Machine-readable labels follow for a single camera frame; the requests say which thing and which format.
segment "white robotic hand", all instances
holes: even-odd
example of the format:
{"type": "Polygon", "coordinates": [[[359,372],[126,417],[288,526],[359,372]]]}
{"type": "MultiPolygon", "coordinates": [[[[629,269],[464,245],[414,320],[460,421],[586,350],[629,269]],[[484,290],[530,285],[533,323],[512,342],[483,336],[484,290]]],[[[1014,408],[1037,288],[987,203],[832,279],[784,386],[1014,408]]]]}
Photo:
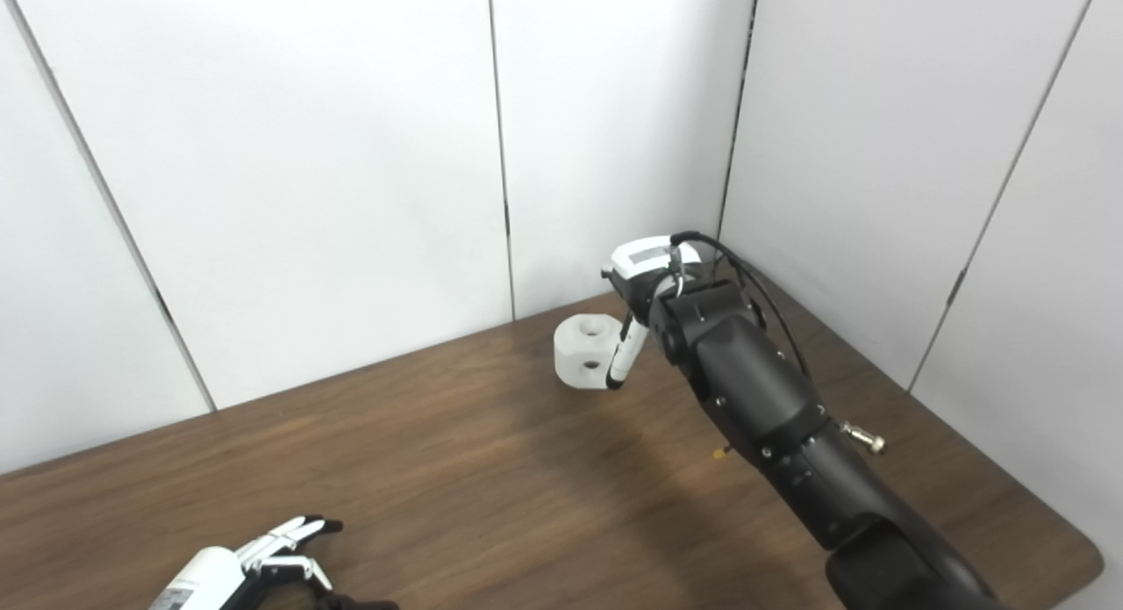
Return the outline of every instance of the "white robotic hand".
{"type": "Polygon", "coordinates": [[[701,277],[702,258],[690,243],[673,246],[669,235],[659,235],[617,247],[601,276],[628,303],[628,318],[605,376],[605,388],[619,389],[647,338],[651,301],[670,286],[682,291],[686,282],[701,277]]]}
{"type": "Polygon", "coordinates": [[[311,557],[295,555],[301,545],[343,529],[320,516],[298,516],[240,549],[211,546],[200,550],[167,584],[149,610],[254,610],[273,588],[305,582],[317,599],[331,593],[331,582],[311,557]]]}

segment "black robotic arm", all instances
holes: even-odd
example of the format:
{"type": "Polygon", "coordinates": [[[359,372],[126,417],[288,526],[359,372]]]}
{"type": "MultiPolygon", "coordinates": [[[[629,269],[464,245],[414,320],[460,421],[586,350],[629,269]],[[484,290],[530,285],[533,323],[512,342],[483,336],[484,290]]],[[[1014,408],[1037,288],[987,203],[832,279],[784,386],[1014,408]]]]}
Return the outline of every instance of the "black robotic arm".
{"type": "MultiPolygon", "coordinates": [[[[874,474],[849,440],[880,452],[882,438],[836,422],[805,371],[765,334],[761,313],[746,304],[741,286],[702,279],[697,266],[682,261],[685,242],[710,243],[763,286],[732,251],[696,233],[672,235],[657,274],[621,279],[620,271],[606,268],[605,276],[629,304],[629,325],[646,321],[730,447],[831,552],[827,577],[842,603],[849,610],[1003,610],[967,561],[874,474]]],[[[772,302],[766,290],[764,297],[772,302]]],[[[621,383],[610,375],[610,388],[621,383]]]]}

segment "wooden table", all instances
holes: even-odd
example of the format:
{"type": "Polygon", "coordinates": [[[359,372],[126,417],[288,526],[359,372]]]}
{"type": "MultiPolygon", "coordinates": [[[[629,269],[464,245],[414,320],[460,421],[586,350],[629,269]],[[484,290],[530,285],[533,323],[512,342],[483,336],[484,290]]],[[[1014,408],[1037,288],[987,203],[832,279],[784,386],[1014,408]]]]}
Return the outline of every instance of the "wooden table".
{"type": "MultiPolygon", "coordinates": [[[[1021,610],[1098,550],[837,335],[785,302],[831,413],[1021,610]]],[[[298,513],[337,589],[404,610],[839,608],[825,554],[650,347],[622,391],[557,381],[551,337],[613,295],[0,477],[0,608],[145,609],[200,548],[298,513]]],[[[355,327],[377,331],[377,327],[355,327]]],[[[309,608],[290,590],[268,608],[309,608]]]]}

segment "wall seam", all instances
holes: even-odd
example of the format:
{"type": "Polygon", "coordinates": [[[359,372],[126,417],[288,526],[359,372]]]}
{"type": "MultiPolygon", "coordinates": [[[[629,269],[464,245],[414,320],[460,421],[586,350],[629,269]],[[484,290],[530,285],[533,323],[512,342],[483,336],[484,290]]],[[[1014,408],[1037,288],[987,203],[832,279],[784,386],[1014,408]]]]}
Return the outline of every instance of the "wall seam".
{"type": "Polygon", "coordinates": [[[503,222],[506,227],[506,279],[511,290],[511,322],[517,320],[514,310],[514,258],[511,251],[511,204],[506,191],[506,146],[503,143],[503,103],[499,90],[499,51],[495,47],[495,0],[487,0],[487,21],[491,27],[492,75],[495,82],[495,122],[499,129],[499,174],[503,186],[503,222]]]}
{"type": "Polygon", "coordinates": [[[74,118],[70,103],[66,101],[65,97],[63,97],[57,79],[55,79],[55,74],[47,63],[47,58],[39,46],[38,39],[31,31],[31,26],[27,21],[24,10],[20,9],[19,2],[16,0],[2,1],[6,3],[9,13],[11,13],[17,29],[24,38],[28,53],[31,54],[31,61],[35,62],[37,70],[39,70],[44,85],[55,102],[55,107],[63,118],[66,129],[74,139],[74,145],[77,147],[79,154],[85,163],[86,170],[90,172],[94,185],[98,188],[98,193],[100,193],[102,202],[104,202],[110,217],[113,219],[113,222],[116,222],[117,229],[120,230],[125,246],[127,247],[129,255],[133,255],[133,262],[135,263],[137,271],[139,271],[145,286],[148,289],[148,293],[152,294],[153,302],[155,303],[157,310],[159,310],[161,317],[164,318],[164,324],[172,334],[172,339],[175,342],[177,349],[180,349],[180,354],[183,355],[188,371],[194,380],[195,386],[198,386],[200,394],[203,398],[203,402],[207,404],[207,409],[210,412],[217,412],[218,407],[214,404],[214,399],[211,397],[210,390],[203,381],[202,373],[199,370],[191,350],[188,349],[183,335],[180,333],[180,327],[175,325],[175,319],[172,318],[172,313],[170,313],[167,306],[164,303],[164,298],[161,294],[159,286],[156,285],[152,270],[148,270],[148,263],[145,262],[144,255],[140,253],[140,247],[137,246],[136,238],[133,236],[133,230],[129,229],[128,222],[125,221],[124,215],[121,215],[120,207],[117,204],[117,199],[113,198],[112,191],[109,190],[109,183],[106,182],[104,174],[101,173],[101,167],[93,157],[92,149],[90,149],[85,135],[82,134],[81,127],[79,127],[76,118],[74,118]]]}
{"type": "Polygon", "coordinates": [[[1010,180],[1014,176],[1014,171],[1017,169],[1017,163],[1022,160],[1022,154],[1025,151],[1025,146],[1030,143],[1030,138],[1033,135],[1034,127],[1038,126],[1038,119],[1041,118],[1041,111],[1044,109],[1046,103],[1049,101],[1049,95],[1052,93],[1053,87],[1057,83],[1057,79],[1060,75],[1061,67],[1065,65],[1066,58],[1068,58],[1069,51],[1072,47],[1072,43],[1076,42],[1076,37],[1080,31],[1080,26],[1084,25],[1084,18],[1088,13],[1088,9],[1092,6],[1093,0],[1084,0],[1084,6],[1080,7],[1079,15],[1076,17],[1076,22],[1072,26],[1071,31],[1069,31],[1068,38],[1066,39],[1065,47],[1061,51],[1060,57],[1058,58],[1056,66],[1053,66],[1052,73],[1050,74],[1049,82],[1046,83],[1046,89],[1041,94],[1041,99],[1038,101],[1033,115],[1030,119],[1030,125],[1026,126],[1025,134],[1022,135],[1022,140],[1017,145],[1017,149],[1014,151],[1014,157],[1011,158],[1010,166],[1006,169],[1006,175],[1002,179],[999,183],[998,192],[994,197],[994,201],[990,202],[990,209],[987,211],[986,219],[983,219],[983,227],[980,227],[978,235],[976,235],[975,244],[971,245],[971,251],[967,254],[967,262],[964,263],[964,270],[959,271],[956,277],[955,286],[952,286],[952,293],[948,298],[947,304],[943,306],[943,312],[940,315],[939,321],[935,324],[935,329],[932,331],[932,337],[928,342],[928,346],[924,347],[924,354],[921,356],[920,362],[916,363],[916,370],[913,373],[912,379],[909,381],[909,388],[906,389],[912,393],[913,388],[916,385],[916,381],[920,379],[921,372],[924,370],[924,365],[928,363],[929,356],[932,354],[932,347],[935,346],[935,340],[939,338],[940,330],[943,329],[943,322],[948,319],[948,313],[951,311],[951,306],[956,302],[956,294],[962,283],[967,281],[967,274],[970,270],[971,262],[975,262],[975,254],[978,254],[979,246],[983,244],[983,238],[986,237],[988,227],[990,227],[990,221],[994,219],[994,215],[998,210],[998,204],[1002,199],[1006,195],[1006,189],[1010,186],[1010,180]]]}
{"type": "Polygon", "coordinates": [[[745,101],[745,81],[749,71],[749,51],[752,49],[752,30],[757,22],[757,2],[752,0],[752,9],[749,10],[749,34],[745,39],[745,61],[741,63],[741,89],[737,93],[737,107],[733,110],[733,134],[729,142],[729,163],[725,165],[725,184],[721,190],[721,207],[718,210],[718,230],[713,238],[721,242],[721,227],[725,224],[725,202],[729,199],[729,180],[733,174],[733,153],[737,151],[737,130],[741,125],[741,102],[745,101]]]}

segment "robotic hand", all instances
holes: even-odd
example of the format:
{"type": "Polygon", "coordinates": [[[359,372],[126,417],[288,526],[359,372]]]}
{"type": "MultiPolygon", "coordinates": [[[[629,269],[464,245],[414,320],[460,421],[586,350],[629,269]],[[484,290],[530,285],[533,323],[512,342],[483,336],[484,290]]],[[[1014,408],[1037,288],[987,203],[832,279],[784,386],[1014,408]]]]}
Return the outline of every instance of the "robotic hand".
{"type": "Polygon", "coordinates": [[[343,528],[338,520],[298,516],[238,550],[207,547],[175,575],[148,610],[255,610],[272,589],[295,582],[312,589],[317,610],[398,610],[392,601],[355,603],[335,594],[319,563],[294,554],[312,538],[343,528]]]}
{"type": "Polygon", "coordinates": [[[811,383],[787,324],[749,263],[697,233],[618,247],[602,270],[628,303],[606,385],[624,383],[650,331],[700,407],[831,556],[827,577],[849,610],[1003,610],[966,559],[889,490],[855,452],[885,440],[838,424],[811,383]],[[742,286],[704,277],[688,242],[706,243],[757,286],[798,366],[764,331],[742,286]]]}

